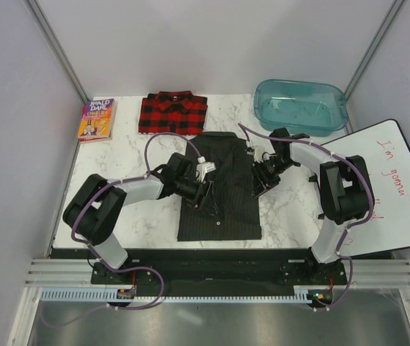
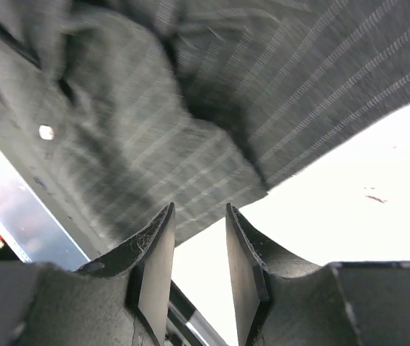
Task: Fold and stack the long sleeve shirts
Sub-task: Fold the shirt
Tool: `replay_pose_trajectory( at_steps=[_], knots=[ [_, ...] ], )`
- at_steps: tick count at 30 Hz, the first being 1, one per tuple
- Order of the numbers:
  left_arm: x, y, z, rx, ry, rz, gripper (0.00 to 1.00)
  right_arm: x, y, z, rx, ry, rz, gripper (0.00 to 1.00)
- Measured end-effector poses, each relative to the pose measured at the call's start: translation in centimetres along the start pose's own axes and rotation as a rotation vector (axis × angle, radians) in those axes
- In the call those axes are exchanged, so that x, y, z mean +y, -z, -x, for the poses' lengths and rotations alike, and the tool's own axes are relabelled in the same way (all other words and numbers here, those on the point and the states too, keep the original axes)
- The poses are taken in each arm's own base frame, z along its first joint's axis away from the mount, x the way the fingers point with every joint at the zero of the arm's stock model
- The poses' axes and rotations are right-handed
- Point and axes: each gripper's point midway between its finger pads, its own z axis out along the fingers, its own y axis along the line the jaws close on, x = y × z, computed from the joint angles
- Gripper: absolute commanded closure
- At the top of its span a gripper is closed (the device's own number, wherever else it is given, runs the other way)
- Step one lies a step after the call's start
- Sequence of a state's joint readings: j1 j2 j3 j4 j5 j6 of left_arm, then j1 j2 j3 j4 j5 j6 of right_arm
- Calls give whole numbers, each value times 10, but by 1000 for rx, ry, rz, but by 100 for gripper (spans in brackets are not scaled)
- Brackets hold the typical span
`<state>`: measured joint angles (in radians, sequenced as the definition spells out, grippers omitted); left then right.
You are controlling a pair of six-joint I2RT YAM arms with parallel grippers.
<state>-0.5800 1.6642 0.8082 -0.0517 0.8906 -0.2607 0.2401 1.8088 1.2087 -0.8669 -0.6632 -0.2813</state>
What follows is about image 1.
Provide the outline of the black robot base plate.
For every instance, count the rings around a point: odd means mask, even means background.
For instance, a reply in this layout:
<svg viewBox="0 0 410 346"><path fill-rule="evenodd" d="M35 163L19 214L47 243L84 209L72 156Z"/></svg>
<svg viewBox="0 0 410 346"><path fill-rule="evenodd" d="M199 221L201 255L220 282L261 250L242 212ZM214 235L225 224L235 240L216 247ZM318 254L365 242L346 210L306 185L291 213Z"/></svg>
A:
<svg viewBox="0 0 410 346"><path fill-rule="evenodd" d="M307 249L131 249L134 265L155 270L152 277L142 271L136 289L158 293L198 296L287 295L299 286L344 285L344 265L325 283L309 283L286 272L303 263Z"/></svg>

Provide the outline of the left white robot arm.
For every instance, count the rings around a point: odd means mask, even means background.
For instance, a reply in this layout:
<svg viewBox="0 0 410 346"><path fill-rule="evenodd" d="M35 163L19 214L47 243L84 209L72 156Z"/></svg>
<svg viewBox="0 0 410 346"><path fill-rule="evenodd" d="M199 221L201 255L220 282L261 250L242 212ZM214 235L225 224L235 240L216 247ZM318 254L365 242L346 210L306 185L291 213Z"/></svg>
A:
<svg viewBox="0 0 410 346"><path fill-rule="evenodd" d="M178 195L191 208L202 210L213 188L216 165L201 156L193 175L188 174L191 167L189 159L175 153L166 164L140 177L109 180L92 174L86 178L64 210L63 222L71 228L71 238L86 245L96 258L92 284L136 284L142 271L157 275L152 268L133 264L114 229L124 207L147 200Z"/></svg>

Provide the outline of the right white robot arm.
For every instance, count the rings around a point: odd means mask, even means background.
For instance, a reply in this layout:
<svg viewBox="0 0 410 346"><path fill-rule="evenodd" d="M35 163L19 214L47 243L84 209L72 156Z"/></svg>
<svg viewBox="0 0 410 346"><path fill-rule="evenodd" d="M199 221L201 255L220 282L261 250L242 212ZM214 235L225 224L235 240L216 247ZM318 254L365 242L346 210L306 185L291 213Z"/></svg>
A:
<svg viewBox="0 0 410 346"><path fill-rule="evenodd" d="M247 154L253 157L251 173L255 198L279 185L282 173L291 167L305 166L312 171L310 182L317 185L321 206L318 237L303 263L286 275L309 283L325 283L330 274L341 270L341 248L351 228L366 223L373 214L375 198L365 160L359 156L342 157L315 143L304 133L291 135L278 128L267 136L273 151L251 141Z"/></svg>

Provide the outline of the dark pinstriped long sleeve shirt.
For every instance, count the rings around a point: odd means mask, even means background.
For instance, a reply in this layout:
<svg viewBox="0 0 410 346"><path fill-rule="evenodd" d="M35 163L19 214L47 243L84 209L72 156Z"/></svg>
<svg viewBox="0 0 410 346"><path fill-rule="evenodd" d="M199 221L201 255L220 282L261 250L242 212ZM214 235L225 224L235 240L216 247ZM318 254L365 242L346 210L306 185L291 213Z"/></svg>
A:
<svg viewBox="0 0 410 346"><path fill-rule="evenodd" d="M205 132L191 142L216 170L206 175L213 186L201 210L182 200L177 240L261 239L259 201L251 195L253 156L246 152L246 141L232 132Z"/></svg>

